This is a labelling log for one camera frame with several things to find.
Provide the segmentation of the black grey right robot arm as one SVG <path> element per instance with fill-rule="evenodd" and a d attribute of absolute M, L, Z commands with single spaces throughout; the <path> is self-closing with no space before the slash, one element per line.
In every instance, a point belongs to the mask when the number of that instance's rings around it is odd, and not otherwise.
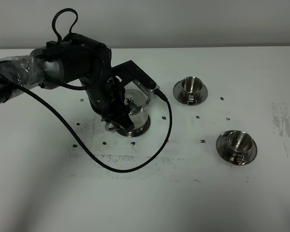
<path fill-rule="evenodd" d="M 29 55 L 0 59 L 0 104 L 22 94 L 24 88 L 84 90 L 103 121 L 131 131 L 134 124 L 125 105 L 125 90 L 113 73 L 111 58 L 105 44 L 72 33 Z"/>

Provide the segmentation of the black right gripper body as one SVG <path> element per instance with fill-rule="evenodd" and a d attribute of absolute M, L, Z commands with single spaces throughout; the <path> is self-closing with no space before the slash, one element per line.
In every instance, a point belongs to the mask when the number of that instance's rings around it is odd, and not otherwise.
<path fill-rule="evenodd" d="M 124 89 L 117 78 L 113 75 L 100 78 L 86 93 L 91 108 L 102 117 L 102 121 L 112 123 L 125 131 L 134 129 L 124 104 Z"/>

